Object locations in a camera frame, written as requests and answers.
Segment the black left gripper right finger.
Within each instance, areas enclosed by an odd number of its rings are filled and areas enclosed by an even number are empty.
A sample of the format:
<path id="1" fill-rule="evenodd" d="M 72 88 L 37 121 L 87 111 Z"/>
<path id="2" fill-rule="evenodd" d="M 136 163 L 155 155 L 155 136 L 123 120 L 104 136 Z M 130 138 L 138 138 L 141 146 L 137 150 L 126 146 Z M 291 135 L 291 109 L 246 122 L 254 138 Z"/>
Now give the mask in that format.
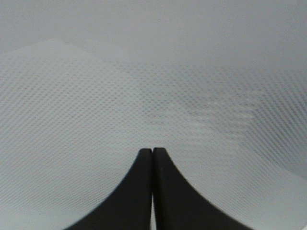
<path id="1" fill-rule="evenodd" d="M 249 229 L 201 196 L 180 173 L 165 148 L 154 148 L 153 165 L 153 202 L 157 229 Z"/>

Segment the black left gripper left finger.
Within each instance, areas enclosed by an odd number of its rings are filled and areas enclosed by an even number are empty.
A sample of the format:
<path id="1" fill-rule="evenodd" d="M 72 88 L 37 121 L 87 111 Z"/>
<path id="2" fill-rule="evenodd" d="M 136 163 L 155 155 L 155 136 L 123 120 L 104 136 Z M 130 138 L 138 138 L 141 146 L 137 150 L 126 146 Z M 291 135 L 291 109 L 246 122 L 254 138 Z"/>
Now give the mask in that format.
<path id="1" fill-rule="evenodd" d="M 115 190 L 68 230 L 149 230 L 152 210 L 153 152 L 140 149 Z"/>

